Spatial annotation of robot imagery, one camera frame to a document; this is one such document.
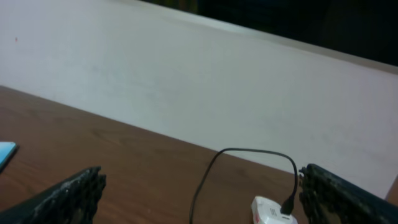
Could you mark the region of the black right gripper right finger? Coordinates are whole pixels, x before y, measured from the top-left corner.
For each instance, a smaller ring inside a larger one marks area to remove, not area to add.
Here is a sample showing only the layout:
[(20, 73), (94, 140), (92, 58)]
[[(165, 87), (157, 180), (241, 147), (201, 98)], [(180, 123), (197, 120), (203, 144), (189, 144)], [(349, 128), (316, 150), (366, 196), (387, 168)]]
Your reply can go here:
[(397, 206), (316, 164), (299, 172), (299, 199), (310, 224), (397, 224)]

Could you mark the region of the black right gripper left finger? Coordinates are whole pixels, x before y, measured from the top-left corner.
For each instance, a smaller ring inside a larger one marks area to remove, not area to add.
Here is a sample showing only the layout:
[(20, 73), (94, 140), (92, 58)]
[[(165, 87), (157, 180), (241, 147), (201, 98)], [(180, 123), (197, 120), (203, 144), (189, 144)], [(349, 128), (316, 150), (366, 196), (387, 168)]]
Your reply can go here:
[(92, 224), (106, 187), (100, 166), (83, 169), (43, 192), (1, 212), (1, 223)]

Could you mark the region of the Galaxy S25 smartphone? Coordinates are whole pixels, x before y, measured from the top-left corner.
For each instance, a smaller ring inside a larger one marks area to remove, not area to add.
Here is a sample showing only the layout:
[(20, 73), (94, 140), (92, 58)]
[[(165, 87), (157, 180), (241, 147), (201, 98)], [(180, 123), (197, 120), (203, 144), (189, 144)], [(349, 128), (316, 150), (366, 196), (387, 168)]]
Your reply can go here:
[(18, 148), (15, 142), (0, 142), (0, 171), (5, 169)]

